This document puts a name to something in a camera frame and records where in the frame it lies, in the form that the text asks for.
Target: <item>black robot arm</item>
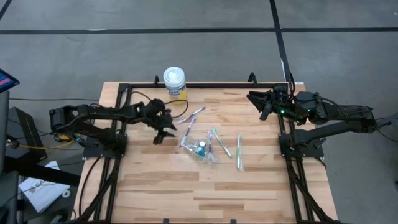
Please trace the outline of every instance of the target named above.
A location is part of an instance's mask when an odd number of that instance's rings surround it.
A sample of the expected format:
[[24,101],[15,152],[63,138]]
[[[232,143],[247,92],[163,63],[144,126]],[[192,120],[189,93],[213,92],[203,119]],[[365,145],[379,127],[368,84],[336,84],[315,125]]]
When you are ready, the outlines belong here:
[[288,95],[285,88],[275,88],[268,92],[250,91],[247,98],[254,104],[265,120],[270,113],[277,113],[302,125],[309,120],[313,124],[325,124],[329,121],[341,121],[313,130],[294,129],[290,134],[282,134],[282,148],[289,149],[289,157],[322,157],[321,149],[325,137],[348,131],[371,133],[379,126],[368,106],[341,106],[334,101],[321,97],[318,93],[306,91],[296,96]]
[[107,150],[117,150],[122,134],[111,128],[101,129],[88,122],[91,119],[118,120],[122,123],[136,124],[142,122],[158,131],[154,144],[160,144],[166,136],[174,136],[164,128],[175,130],[172,124],[171,110],[166,109],[161,100],[154,99],[147,105],[143,102],[121,108],[108,108],[100,105],[64,106],[49,111],[52,131],[71,135],[80,133],[97,139]]

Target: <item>black cable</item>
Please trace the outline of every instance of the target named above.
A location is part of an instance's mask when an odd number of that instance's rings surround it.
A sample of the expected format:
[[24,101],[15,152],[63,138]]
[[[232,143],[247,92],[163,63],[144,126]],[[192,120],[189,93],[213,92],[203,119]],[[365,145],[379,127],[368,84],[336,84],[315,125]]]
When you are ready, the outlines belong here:
[[63,101],[63,100],[99,101],[99,99],[84,99],[84,98],[61,98],[61,99],[25,99],[25,98],[10,98],[10,100],[24,100],[24,101]]
[[[18,124],[18,125],[21,126],[21,127],[27,127],[26,125],[22,125],[21,123],[19,123],[19,122],[17,122],[17,121],[13,121],[13,120],[11,120],[11,119],[9,119],[9,118],[8,118],[8,120],[11,121],[11,122],[13,122],[13,123]],[[36,138],[36,137],[42,137],[42,136],[46,136],[46,135],[53,135],[53,133],[46,133],[46,132],[41,131],[41,130],[38,130],[38,129],[36,129],[36,130],[37,130],[38,132],[44,133],[44,134],[40,134],[40,135],[38,135],[38,136],[18,137],[18,138],[15,138],[15,139]]]
[[398,143],[397,140],[394,140],[394,139],[390,138],[389,136],[386,136],[385,134],[381,133],[381,131],[380,131],[379,129],[376,129],[376,131],[378,131],[378,132],[379,132],[382,136],[384,136],[385,138],[387,138],[387,139],[389,139],[389,140],[391,140],[391,141],[393,141],[393,142]]
[[389,140],[391,140],[391,141],[393,141],[393,142],[398,143],[397,140],[394,140],[394,139],[390,138],[389,136],[386,136],[386,135],[383,134],[379,129],[380,129],[380,128],[376,128],[376,131],[378,131],[382,136],[384,136],[385,138],[387,138],[387,139],[389,139]]
[[185,112],[187,112],[187,110],[188,110],[188,105],[189,105],[188,100],[172,100],[172,101],[169,101],[169,102],[167,102],[167,103],[164,103],[164,105],[167,105],[167,104],[169,104],[169,103],[181,102],[181,101],[184,101],[184,102],[187,103],[187,106],[185,107],[185,110],[184,110],[182,113],[180,113],[179,115],[173,116],[172,118],[179,118],[179,117],[181,117],[182,115],[184,115]]
[[86,187],[86,184],[87,184],[88,177],[90,176],[91,171],[93,170],[95,164],[96,164],[100,159],[101,159],[101,158],[98,157],[98,158],[94,161],[93,165],[91,165],[90,169],[89,169],[88,172],[87,172],[87,175],[86,175],[85,181],[84,181],[84,183],[83,183],[83,186],[81,187],[80,199],[79,199],[79,216],[81,216],[81,202],[83,201],[83,192],[85,191],[85,187]]
[[145,94],[143,94],[143,93],[141,93],[141,92],[138,92],[138,91],[132,91],[132,92],[131,92],[132,95],[135,94],[135,93],[138,93],[138,94],[140,94],[141,96],[144,96],[145,98],[147,98],[149,101],[152,101],[152,99],[149,98],[149,96],[147,96],[147,95],[145,95]]
[[346,123],[348,122],[347,114],[344,113],[344,111],[343,111],[343,109],[341,109],[340,105],[338,105],[338,104],[337,104],[336,102],[334,102],[333,100],[329,100],[328,98],[325,98],[325,97],[321,97],[321,99],[322,99],[322,100],[325,100],[325,101],[328,101],[328,102],[330,102],[331,104],[335,105],[335,106],[337,107],[337,109],[340,110],[340,112],[343,114],[344,119],[345,119],[345,122],[346,122]]
[[23,194],[24,192],[30,191],[30,190],[35,189],[35,188],[37,188],[37,187],[41,187],[41,186],[51,186],[51,185],[55,185],[55,184],[57,184],[57,183],[54,183],[54,184],[40,184],[40,185],[38,185],[38,186],[32,187],[31,189],[27,189],[27,190],[24,190],[23,192],[19,192],[18,194],[15,194],[15,195],[12,196],[10,199],[8,199],[8,200],[6,201],[6,203],[4,203],[4,204],[2,205],[2,207],[5,207],[5,206],[7,205],[7,203],[11,201],[11,199],[13,199],[14,197],[16,197],[16,196],[18,196],[18,195],[20,195],[20,194]]

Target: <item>white container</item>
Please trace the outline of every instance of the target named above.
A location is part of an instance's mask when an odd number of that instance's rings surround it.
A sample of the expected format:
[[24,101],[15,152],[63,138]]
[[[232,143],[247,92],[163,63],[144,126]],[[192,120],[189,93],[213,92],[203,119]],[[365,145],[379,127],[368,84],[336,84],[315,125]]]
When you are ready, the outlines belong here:
[[185,74],[181,68],[170,67],[163,73],[164,83],[172,100],[186,100]]

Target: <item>computer screen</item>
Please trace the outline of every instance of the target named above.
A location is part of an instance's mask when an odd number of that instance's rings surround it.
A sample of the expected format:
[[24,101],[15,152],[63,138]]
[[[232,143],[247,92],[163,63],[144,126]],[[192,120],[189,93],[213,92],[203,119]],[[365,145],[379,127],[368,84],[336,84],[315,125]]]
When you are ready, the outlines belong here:
[[0,93],[19,84],[18,79],[0,69]]

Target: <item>wire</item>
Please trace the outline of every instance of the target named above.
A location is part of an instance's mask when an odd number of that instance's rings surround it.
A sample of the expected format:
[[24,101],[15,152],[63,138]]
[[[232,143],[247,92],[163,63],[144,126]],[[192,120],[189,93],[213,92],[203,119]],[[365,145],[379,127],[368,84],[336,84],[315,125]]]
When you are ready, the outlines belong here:
[[57,183],[54,183],[54,184],[40,184],[40,185],[38,185],[38,186],[32,187],[31,189],[27,189],[27,190],[24,190],[23,192],[19,192],[18,194],[15,194],[15,195],[12,196],[10,199],[8,199],[8,200],[6,201],[6,203],[4,203],[4,204],[2,205],[2,207],[5,207],[5,206],[7,205],[7,203],[11,201],[11,199],[13,199],[14,197],[16,197],[16,196],[18,196],[18,195],[20,195],[20,194],[23,194],[24,192],[30,191],[30,190],[35,189],[35,188],[37,188],[37,187],[41,187],[41,186],[51,186],[51,185],[55,185],[55,184],[57,184]]
[[89,169],[88,172],[87,172],[87,175],[86,175],[85,181],[84,181],[84,183],[83,183],[83,186],[81,187],[80,199],[79,199],[79,216],[81,216],[81,201],[83,201],[83,192],[85,191],[85,187],[86,187],[86,184],[87,184],[88,176],[90,176],[91,171],[93,170],[95,164],[96,164],[99,160],[100,160],[100,157],[98,157],[98,158],[94,161],[93,165],[91,165],[90,169]]
[[[145,95],[145,94],[143,94],[143,93],[141,93],[141,92],[139,92],[139,91],[133,91],[133,92],[131,92],[131,94],[134,94],[134,93],[138,93],[138,94],[142,95],[143,97],[147,98],[149,101],[152,101],[152,99],[151,99],[149,96],[147,96],[147,95]],[[172,101],[169,101],[169,102],[164,103],[164,105],[167,105],[167,104],[174,103],[174,102],[179,102],[179,101],[184,101],[184,102],[186,102],[186,103],[187,103],[187,107],[185,108],[185,110],[184,110],[181,114],[179,114],[179,115],[177,115],[177,116],[172,116],[172,118],[179,118],[179,117],[181,117],[182,115],[184,115],[185,112],[187,112],[187,110],[188,110],[188,105],[189,105],[188,100],[172,100]]]
[[61,99],[10,98],[10,100],[24,100],[24,101],[63,101],[63,100],[99,101],[99,99],[84,99],[84,98],[61,98]]
[[[17,122],[17,121],[13,121],[13,120],[11,120],[11,119],[9,119],[9,118],[8,118],[8,120],[11,121],[11,122],[13,122],[13,123],[18,124],[18,125],[21,126],[21,127],[28,127],[28,126],[26,126],[26,125],[22,125],[21,123],[19,123],[19,122]],[[37,130],[38,132],[44,133],[44,134],[40,134],[40,135],[37,135],[37,136],[29,136],[29,137],[18,137],[18,138],[15,138],[15,139],[36,138],[36,137],[41,137],[41,136],[46,136],[46,135],[53,135],[52,133],[46,133],[46,132],[41,131],[41,130],[38,130],[38,129],[36,129],[36,130]]]
[[398,143],[397,140],[394,140],[394,139],[390,138],[389,136],[386,136],[385,134],[381,133],[380,130],[376,129],[376,131],[378,131],[378,132],[379,132],[382,136],[384,136],[385,138],[390,139],[391,141]]
[[63,145],[60,145],[60,146],[54,146],[54,147],[35,147],[35,146],[27,146],[27,145],[23,145],[23,144],[20,144],[19,146],[20,147],[31,148],[31,149],[60,149],[60,148],[65,147],[65,146],[69,146],[73,142],[75,142],[75,141],[70,141],[70,142],[68,142],[66,144],[63,144]]
[[394,140],[394,139],[390,138],[389,136],[386,136],[386,135],[383,134],[379,129],[380,129],[380,128],[376,128],[376,131],[378,131],[382,136],[384,136],[385,138],[387,138],[387,139],[389,139],[389,140],[391,140],[391,141],[393,141],[393,142],[398,143],[397,140]]
[[185,112],[187,112],[187,110],[188,110],[188,105],[189,105],[188,100],[172,100],[172,101],[169,101],[169,102],[167,102],[167,103],[164,103],[164,105],[167,105],[167,104],[170,104],[170,103],[181,102],[181,101],[184,101],[184,102],[187,103],[187,106],[185,107],[185,110],[184,110],[182,113],[180,113],[179,115],[177,115],[177,116],[172,116],[172,118],[179,118],[179,117],[181,117],[182,115],[184,115]]
[[335,105],[337,107],[338,110],[340,110],[340,112],[343,114],[344,116],[344,120],[347,123],[348,122],[348,117],[347,114],[344,113],[343,109],[341,109],[340,105],[338,105],[336,102],[334,102],[333,100],[329,100],[328,98],[325,97],[321,97],[321,99],[325,100],[325,101],[329,101],[330,103],[332,103],[333,105]]
[[132,95],[135,94],[135,93],[138,93],[138,94],[140,94],[141,96],[144,96],[145,98],[147,98],[149,101],[152,101],[152,99],[149,98],[149,96],[147,96],[147,95],[145,95],[145,94],[143,94],[143,93],[141,93],[141,92],[138,92],[138,91],[132,91],[132,92],[131,92]]

